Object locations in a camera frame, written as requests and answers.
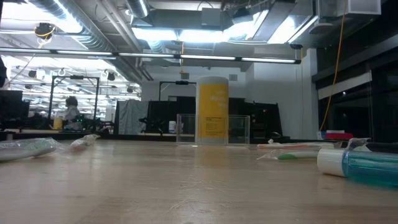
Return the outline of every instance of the person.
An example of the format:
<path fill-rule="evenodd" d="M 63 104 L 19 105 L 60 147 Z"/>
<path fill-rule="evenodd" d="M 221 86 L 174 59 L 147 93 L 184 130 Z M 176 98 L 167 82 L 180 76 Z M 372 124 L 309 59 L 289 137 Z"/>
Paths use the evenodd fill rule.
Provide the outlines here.
<path fill-rule="evenodd" d="M 65 115 L 65 120 L 68 121 L 68 125 L 65 126 L 65 129 L 72 129 L 72 130 L 79 130 L 81 129 L 81 123 L 80 122 L 74 122 L 73 120 L 78 118 L 80 116 L 80 111 L 77 108 L 78 102 L 76 97 L 74 96 L 69 96 L 65 100 L 67 104 L 67 112 Z"/>

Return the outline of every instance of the yellow label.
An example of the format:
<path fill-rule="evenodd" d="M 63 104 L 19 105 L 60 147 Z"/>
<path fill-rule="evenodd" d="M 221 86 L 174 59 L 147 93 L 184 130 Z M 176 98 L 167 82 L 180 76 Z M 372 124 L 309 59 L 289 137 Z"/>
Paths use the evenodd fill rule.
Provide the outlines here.
<path fill-rule="evenodd" d="M 199 96 L 201 138 L 223 138 L 228 128 L 228 85 L 202 84 Z"/>

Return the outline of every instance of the desk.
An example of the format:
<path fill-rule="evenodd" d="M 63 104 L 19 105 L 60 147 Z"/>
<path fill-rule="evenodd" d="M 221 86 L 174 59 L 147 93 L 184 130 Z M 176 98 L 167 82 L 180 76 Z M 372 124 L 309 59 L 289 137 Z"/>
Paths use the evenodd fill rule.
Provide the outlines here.
<path fill-rule="evenodd" d="M 0 164 L 1 223 L 398 222 L 397 191 L 263 154 L 98 140 L 71 157 Z"/>

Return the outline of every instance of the table surface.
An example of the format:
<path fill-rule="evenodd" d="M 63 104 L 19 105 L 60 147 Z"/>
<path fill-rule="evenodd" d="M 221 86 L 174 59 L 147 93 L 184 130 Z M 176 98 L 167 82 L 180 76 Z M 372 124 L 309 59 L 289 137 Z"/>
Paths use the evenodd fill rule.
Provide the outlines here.
<path fill-rule="evenodd" d="M 251 147 L 105 141 L 0 164 L 0 223 L 397 223 L 398 191 Z"/>

